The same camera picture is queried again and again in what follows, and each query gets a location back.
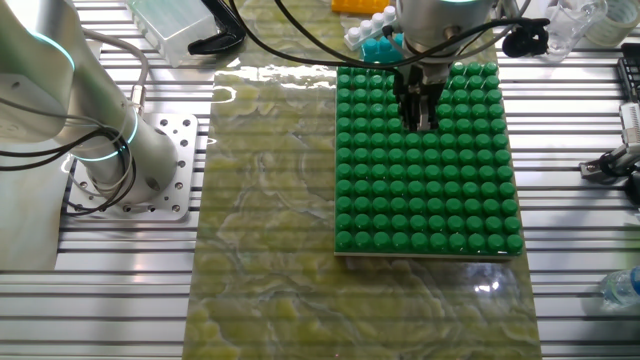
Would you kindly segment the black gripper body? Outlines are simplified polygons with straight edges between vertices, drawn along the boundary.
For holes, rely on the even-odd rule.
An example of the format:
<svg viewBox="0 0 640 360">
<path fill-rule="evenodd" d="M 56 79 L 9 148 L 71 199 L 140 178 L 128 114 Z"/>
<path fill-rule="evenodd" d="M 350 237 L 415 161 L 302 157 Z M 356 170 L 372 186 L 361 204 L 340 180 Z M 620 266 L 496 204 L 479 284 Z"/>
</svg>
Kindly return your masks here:
<svg viewBox="0 0 640 360">
<path fill-rule="evenodd" d="M 394 95 L 398 100 L 411 93 L 439 100 L 449 77 L 449 68 L 446 63 L 399 66 L 394 80 Z"/>
</svg>

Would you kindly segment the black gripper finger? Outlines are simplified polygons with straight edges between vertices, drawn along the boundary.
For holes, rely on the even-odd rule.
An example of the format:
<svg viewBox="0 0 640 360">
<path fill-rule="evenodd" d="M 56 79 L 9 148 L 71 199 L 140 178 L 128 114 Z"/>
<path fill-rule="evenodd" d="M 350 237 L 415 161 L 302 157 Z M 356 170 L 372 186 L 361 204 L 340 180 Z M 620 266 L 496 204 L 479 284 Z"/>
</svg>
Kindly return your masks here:
<svg viewBox="0 0 640 360">
<path fill-rule="evenodd" d="M 400 99 L 399 108 L 404 126 L 407 129 L 417 129 L 420 124 L 420 96 L 403 95 Z"/>
<path fill-rule="evenodd" d="M 419 130 L 436 130 L 437 119 L 437 99 L 432 96 L 423 96 L 419 101 Z"/>
</svg>

